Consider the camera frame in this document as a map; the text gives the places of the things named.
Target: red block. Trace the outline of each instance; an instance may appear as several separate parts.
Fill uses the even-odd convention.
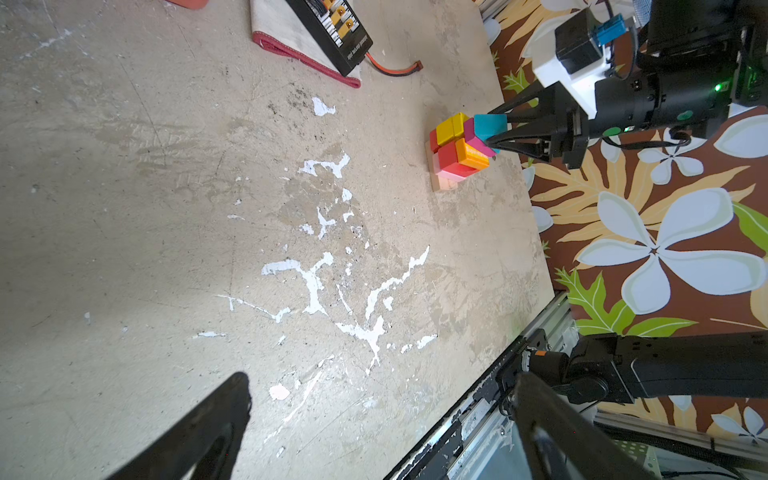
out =
[[[463,182],[464,180],[467,179],[467,177],[462,177],[461,175],[452,174],[445,170],[440,170],[439,154],[432,155],[432,171],[435,172],[435,175],[437,175],[438,177],[445,178],[446,180],[450,180],[456,183]]]
[[[456,142],[448,142],[437,150],[438,159],[440,160],[440,170],[449,172],[460,177],[469,177],[478,171],[472,167],[467,167],[458,162],[458,155],[456,154]]]
[[[429,132],[429,150],[436,154],[439,148],[440,146],[437,145],[437,130],[433,130]]]
[[[484,154],[486,157],[490,158],[496,156],[496,152],[494,152],[492,148],[486,145],[483,140],[475,136],[474,118],[470,118],[464,122],[464,141],[467,142],[467,145],[474,147],[477,151],[479,151],[481,154]]]

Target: stacked blocks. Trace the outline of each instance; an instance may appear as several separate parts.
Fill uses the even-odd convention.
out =
[[[435,174],[460,182],[488,168],[489,157],[498,153],[485,140],[507,131],[506,115],[477,115],[469,118],[458,113],[429,132],[429,149],[433,153]]]

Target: white paint stain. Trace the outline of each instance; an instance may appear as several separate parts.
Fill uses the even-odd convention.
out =
[[[317,368],[322,368],[322,367],[323,367],[323,364],[324,364],[326,361],[330,361],[330,360],[333,360],[333,359],[335,359],[335,358],[336,358],[336,356],[335,356],[335,355],[333,355],[333,354],[331,354],[330,356],[327,356],[326,358],[324,358],[324,359],[320,360],[320,361],[317,363]]]
[[[317,172],[315,172],[315,166],[319,165],[326,170],[331,170],[333,172],[333,176],[336,178],[341,178],[341,169],[346,167],[346,165],[349,163],[349,155],[344,154],[341,157],[341,161],[338,164],[334,164],[333,162],[319,162],[317,160],[305,160],[304,166],[299,169],[299,172],[303,172],[305,174],[313,175],[314,177],[317,177]]]
[[[322,100],[320,100],[318,97],[312,97],[312,103],[315,104],[315,115],[318,117],[322,117],[325,114],[336,114],[336,106],[329,107],[328,105],[324,104]]]
[[[198,338],[198,337],[213,338],[215,336],[227,336],[227,334],[216,333],[216,332],[200,332],[196,336],[193,336],[192,338]]]
[[[266,443],[267,440],[271,439],[272,437],[274,437],[275,435],[283,431],[283,427],[285,427],[285,425],[291,421],[291,419],[296,414],[296,412],[298,412],[301,409],[301,407],[304,406],[304,404],[306,403],[306,400],[310,397],[310,393],[312,393],[312,390],[315,388],[315,385],[317,385],[318,380],[320,380],[320,375],[322,373],[323,371],[320,370],[314,377],[312,377],[309,383],[306,384],[306,388],[304,389],[304,398],[302,399],[299,406],[293,409],[293,411],[286,418],[283,419],[283,424],[277,430],[275,430],[274,432],[266,436],[263,443]]]
[[[437,338],[437,333],[435,335],[424,335],[421,340],[416,342],[416,348],[417,349],[423,349],[425,346],[427,346],[427,343],[433,341]]]
[[[336,221],[333,218],[326,220],[323,214],[320,213],[320,207],[317,207],[317,220],[320,222],[320,233],[317,235],[317,238],[322,239],[326,235],[326,227],[336,225]]]
[[[48,47],[50,47],[51,45],[53,45],[54,43],[56,43],[57,41],[62,41],[62,40],[64,40],[65,38],[67,38],[68,36],[70,36],[70,35],[72,35],[72,32],[71,32],[71,31],[69,31],[69,30],[67,30],[67,29],[65,28],[65,29],[64,29],[64,33],[62,33],[62,34],[61,34],[61,35],[59,35],[58,37],[55,37],[55,38],[49,38],[49,39],[48,39],[48,40],[46,40],[46,41],[41,41],[41,42],[40,42],[40,45],[39,45],[39,46],[38,46],[38,47],[37,47],[35,50],[32,50],[32,51],[28,51],[27,53],[25,53],[25,54],[21,55],[21,56],[20,56],[18,59],[19,59],[19,60],[24,60],[25,58],[31,58],[31,57],[32,57],[32,55],[33,55],[34,53],[36,53],[37,51],[39,51],[39,50],[42,50],[43,48],[48,48]]]
[[[323,284],[320,282],[320,278],[317,277],[317,269],[323,265],[330,265],[333,263],[333,255],[330,252],[325,252],[323,258],[312,266],[306,272],[302,270],[301,263],[296,260],[283,260],[282,262],[273,262],[264,265],[261,269],[262,275],[274,275],[277,272],[283,272],[285,270],[295,270],[301,274],[301,277],[306,282],[306,289],[310,292],[310,304],[306,306],[304,312],[312,315],[315,312],[323,312],[325,315],[326,310],[320,305],[320,301],[317,297],[317,291],[323,290]]]
[[[273,315],[272,313],[269,313],[267,310],[261,308],[260,306],[253,305],[252,303],[248,303],[248,302],[246,302],[245,300],[243,300],[241,298],[235,298],[235,297],[229,296],[229,295],[217,295],[217,296],[220,297],[220,298],[226,298],[226,299],[228,299],[230,301],[230,312],[234,312],[235,311],[235,303],[239,303],[240,305],[249,306],[252,309],[259,310],[260,312],[266,313],[267,315],[269,315],[272,318],[272,320],[275,321],[275,323],[280,323],[283,320],[283,317],[287,313],[290,313],[290,308],[285,307],[284,309],[282,309],[281,311],[279,311],[278,313]]]
[[[427,249],[424,250],[424,253],[422,253],[418,259],[411,257],[411,260],[408,262],[408,271],[400,278],[390,278],[382,283],[379,288],[371,290],[371,293],[368,295],[368,305],[366,306],[366,320],[371,318],[371,313],[373,313],[373,309],[376,308],[376,302],[379,300],[379,294],[383,290],[389,290],[392,285],[402,285],[402,283],[411,276],[411,270],[416,266],[424,265],[424,262],[427,260],[427,255],[429,255],[429,245],[427,245]]]
[[[380,348],[378,343],[379,343],[379,337],[386,333],[386,331],[384,330],[384,319],[381,316],[377,318],[376,324],[373,326],[373,329],[371,330],[366,330],[357,323],[355,325],[345,325],[343,323],[337,323],[336,326],[338,326],[339,330],[341,330],[342,332],[368,342],[368,345],[371,347],[371,350],[373,351],[373,358],[371,359],[371,364],[369,368],[366,369],[366,375],[370,375],[371,367],[373,367],[373,364],[380,363],[379,362]]]
[[[346,314],[352,315],[352,309],[349,308],[349,304],[347,304],[346,300],[344,300],[344,294],[341,293],[341,287],[339,286],[338,283],[336,284],[336,289],[339,291],[339,298],[341,299],[341,303],[343,303],[344,308],[346,308]]]
[[[288,398],[288,395],[290,395],[290,392],[282,383],[270,387],[270,397],[272,397],[272,400],[285,400]]]

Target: red cable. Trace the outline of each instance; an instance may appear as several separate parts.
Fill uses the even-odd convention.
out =
[[[366,52],[366,57],[368,57],[376,70],[382,72],[384,75],[389,75],[390,77],[407,77],[424,68],[421,60],[417,60],[416,63],[404,70],[390,70],[389,68],[384,68],[379,62],[374,60],[370,53]]]

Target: yellow connector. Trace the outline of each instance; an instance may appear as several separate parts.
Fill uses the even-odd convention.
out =
[[[344,25],[339,28],[339,37],[344,38],[344,35],[348,34],[350,30],[352,30],[352,27],[355,26],[355,21],[351,18],[348,18],[346,22],[344,22]]]
[[[341,20],[341,16],[346,13],[346,8],[344,6],[340,6],[334,13],[331,15],[331,23],[336,25],[339,23],[339,20]]]

